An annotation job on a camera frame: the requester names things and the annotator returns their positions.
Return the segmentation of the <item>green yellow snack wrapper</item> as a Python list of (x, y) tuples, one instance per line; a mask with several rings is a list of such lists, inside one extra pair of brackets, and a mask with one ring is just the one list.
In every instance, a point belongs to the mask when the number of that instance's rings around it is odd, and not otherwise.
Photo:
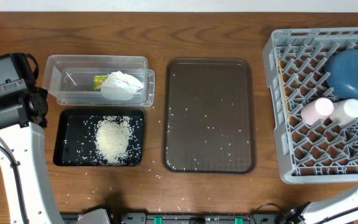
[(95, 75), (93, 78), (93, 90), (99, 90), (101, 84), (108, 78), (108, 75)]

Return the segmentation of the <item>white tissue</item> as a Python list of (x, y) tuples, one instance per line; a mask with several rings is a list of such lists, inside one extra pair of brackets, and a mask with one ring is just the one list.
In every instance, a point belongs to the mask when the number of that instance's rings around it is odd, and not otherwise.
[(121, 71), (112, 72), (100, 84), (101, 95), (109, 100), (130, 100), (143, 88), (142, 81)]

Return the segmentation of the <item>white rice pile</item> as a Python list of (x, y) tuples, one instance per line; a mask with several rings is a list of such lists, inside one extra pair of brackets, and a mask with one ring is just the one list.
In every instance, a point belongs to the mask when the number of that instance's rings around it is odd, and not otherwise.
[(73, 166), (137, 166), (142, 157), (143, 130), (141, 116), (71, 116), (62, 162)]

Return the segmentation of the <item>wooden chopstick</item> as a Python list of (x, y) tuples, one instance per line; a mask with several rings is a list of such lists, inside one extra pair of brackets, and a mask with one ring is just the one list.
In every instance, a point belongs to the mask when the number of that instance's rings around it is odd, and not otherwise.
[(285, 82), (284, 82), (284, 76), (283, 76), (283, 70), (282, 70), (282, 66), (281, 66), (281, 58), (280, 57), (278, 57), (278, 68), (279, 68), (281, 83), (282, 83), (282, 88), (283, 88), (283, 97), (284, 97), (284, 102), (285, 102), (285, 110), (286, 110), (287, 120), (289, 122), (290, 121), (290, 112), (288, 109), (288, 100), (287, 100), (287, 94), (285, 91)]

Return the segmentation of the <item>pink plastic cup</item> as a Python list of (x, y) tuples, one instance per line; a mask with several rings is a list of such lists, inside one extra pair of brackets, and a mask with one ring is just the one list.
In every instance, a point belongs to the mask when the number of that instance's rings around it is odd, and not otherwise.
[(301, 118), (307, 125), (325, 120), (334, 111), (334, 103), (328, 98), (318, 98), (305, 105), (301, 110)]

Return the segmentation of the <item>small white cup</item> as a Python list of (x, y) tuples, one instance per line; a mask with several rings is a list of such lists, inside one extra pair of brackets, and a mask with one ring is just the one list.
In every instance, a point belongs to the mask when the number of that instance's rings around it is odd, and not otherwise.
[(345, 125), (358, 118), (358, 100), (348, 99), (338, 101), (329, 118), (331, 121), (340, 121), (340, 125)]

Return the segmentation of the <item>dark blue plate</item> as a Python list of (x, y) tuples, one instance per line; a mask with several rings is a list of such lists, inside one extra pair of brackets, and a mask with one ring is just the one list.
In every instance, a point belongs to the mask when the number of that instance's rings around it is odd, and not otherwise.
[(345, 50), (326, 62), (327, 83), (342, 99), (358, 100), (358, 50)]

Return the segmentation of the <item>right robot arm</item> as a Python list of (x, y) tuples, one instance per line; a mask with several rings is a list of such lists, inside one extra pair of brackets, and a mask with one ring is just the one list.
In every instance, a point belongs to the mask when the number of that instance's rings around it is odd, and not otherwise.
[(358, 185), (335, 197), (307, 202), (279, 215), (275, 223), (323, 224), (358, 220)]

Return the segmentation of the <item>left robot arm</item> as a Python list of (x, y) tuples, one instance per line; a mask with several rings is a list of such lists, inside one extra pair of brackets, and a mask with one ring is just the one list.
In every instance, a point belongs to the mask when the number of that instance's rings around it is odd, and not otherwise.
[(22, 81), (0, 85), (0, 168), (11, 223), (63, 223), (45, 160), (47, 95)]

